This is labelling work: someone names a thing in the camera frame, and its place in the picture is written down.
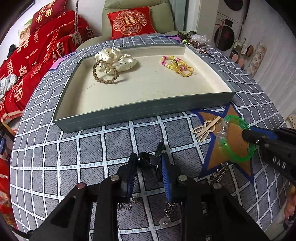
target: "washing machine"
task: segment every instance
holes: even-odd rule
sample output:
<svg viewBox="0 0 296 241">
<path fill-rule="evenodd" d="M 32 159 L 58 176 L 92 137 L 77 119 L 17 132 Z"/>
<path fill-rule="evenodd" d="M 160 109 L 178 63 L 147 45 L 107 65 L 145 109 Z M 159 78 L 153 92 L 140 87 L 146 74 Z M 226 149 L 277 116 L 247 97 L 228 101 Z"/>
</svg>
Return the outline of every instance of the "washing machine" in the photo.
<svg viewBox="0 0 296 241">
<path fill-rule="evenodd" d="M 246 10 L 246 0 L 219 0 L 218 13 L 229 20 L 240 23 Z"/>
<path fill-rule="evenodd" d="M 239 35 L 239 24 L 231 19 L 217 14 L 216 24 L 212 37 L 212 45 L 226 57 L 230 56 L 233 43 Z"/>
</svg>

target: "red pillow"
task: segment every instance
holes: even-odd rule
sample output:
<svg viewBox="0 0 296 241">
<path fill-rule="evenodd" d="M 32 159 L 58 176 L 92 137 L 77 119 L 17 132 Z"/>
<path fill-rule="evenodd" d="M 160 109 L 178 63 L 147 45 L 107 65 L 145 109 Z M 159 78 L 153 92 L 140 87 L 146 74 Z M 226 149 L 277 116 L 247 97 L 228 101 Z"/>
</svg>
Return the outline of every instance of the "red pillow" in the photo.
<svg viewBox="0 0 296 241">
<path fill-rule="evenodd" d="M 42 25 L 61 15 L 66 8 L 68 0 L 54 0 L 36 12 L 33 16 L 30 35 Z"/>
<path fill-rule="evenodd" d="M 112 26 L 111 39 L 156 33 L 151 23 L 149 7 L 111 12 L 108 13 L 108 18 Z"/>
</svg>

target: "wooden scissors cutout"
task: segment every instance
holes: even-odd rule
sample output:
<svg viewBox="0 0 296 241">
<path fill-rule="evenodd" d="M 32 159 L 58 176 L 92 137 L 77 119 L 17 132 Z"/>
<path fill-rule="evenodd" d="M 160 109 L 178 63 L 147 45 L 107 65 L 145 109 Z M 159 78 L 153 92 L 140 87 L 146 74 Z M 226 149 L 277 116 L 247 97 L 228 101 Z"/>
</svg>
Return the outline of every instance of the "wooden scissors cutout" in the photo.
<svg viewBox="0 0 296 241">
<path fill-rule="evenodd" d="M 195 127 L 191 133 L 198 133 L 196 137 L 199 137 L 198 142 L 203 142 L 211 132 L 216 130 L 215 124 L 221 119 L 218 115 L 214 120 L 206 120 L 203 125 Z"/>
</svg>

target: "round pendant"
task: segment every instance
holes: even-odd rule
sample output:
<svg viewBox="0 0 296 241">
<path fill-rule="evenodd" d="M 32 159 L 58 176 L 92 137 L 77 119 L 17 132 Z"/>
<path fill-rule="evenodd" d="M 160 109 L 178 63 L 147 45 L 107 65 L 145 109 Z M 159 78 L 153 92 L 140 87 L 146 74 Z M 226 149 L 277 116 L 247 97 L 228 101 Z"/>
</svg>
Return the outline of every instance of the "round pendant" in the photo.
<svg viewBox="0 0 296 241">
<path fill-rule="evenodd" d="M 166 227 L 170 226 L 171 222 L 172 221 L 169 218 L 165 217 L 159 221 L 159 224 L 161 227 L 166 228 Z"/>
</svg>

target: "sofa backrest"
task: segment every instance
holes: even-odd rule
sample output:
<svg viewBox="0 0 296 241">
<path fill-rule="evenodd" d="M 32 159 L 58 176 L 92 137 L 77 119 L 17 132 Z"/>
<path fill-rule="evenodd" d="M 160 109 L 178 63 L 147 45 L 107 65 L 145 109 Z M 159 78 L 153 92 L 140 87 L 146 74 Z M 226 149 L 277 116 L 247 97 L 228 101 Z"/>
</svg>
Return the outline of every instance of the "sofa backrest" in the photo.
<svg viewBox="0 0 296 241">
<path fill-rule="evenodd" d="M 111 38 L 112 28 L 108 13 L 136 7 L 150 8 L 152 25 L 157 33 L 175 30 L 169 0 L 106 0 L 102 15 L 102 36 Z"/>
</svg>

